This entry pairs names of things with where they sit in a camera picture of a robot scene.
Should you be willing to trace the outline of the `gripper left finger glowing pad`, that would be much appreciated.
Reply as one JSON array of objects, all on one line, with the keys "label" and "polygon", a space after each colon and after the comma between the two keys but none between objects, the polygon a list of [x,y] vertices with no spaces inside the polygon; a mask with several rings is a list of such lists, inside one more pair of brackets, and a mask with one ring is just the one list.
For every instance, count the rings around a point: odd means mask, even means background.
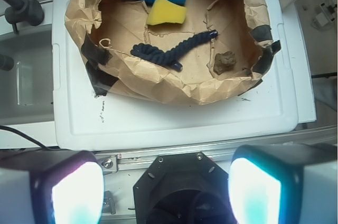
[{"label": "gripper left finger glowing pad", "polygon": [[1,223],[98,223],[103,201],[91,152],[1,152]]}]

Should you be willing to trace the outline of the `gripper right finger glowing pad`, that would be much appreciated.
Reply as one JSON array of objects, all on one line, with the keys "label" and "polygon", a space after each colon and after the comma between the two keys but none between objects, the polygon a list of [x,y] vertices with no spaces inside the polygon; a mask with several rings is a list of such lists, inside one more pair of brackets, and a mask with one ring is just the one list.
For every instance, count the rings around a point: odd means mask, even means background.
[{"label": "gripper right finger glowing pad", "polygon": [[337,146],[242,145],[228,192],[238,223],[337,223]]}]

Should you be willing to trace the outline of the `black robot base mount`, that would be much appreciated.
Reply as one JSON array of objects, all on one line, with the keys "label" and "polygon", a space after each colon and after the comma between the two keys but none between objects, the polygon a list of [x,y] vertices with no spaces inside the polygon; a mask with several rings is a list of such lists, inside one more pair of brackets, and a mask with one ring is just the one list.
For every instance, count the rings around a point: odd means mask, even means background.
[{"label": "black robot base mount", "polygon": [[236,223],[228,173],[202,152],[158,156],[133,186],[137,223]]}]

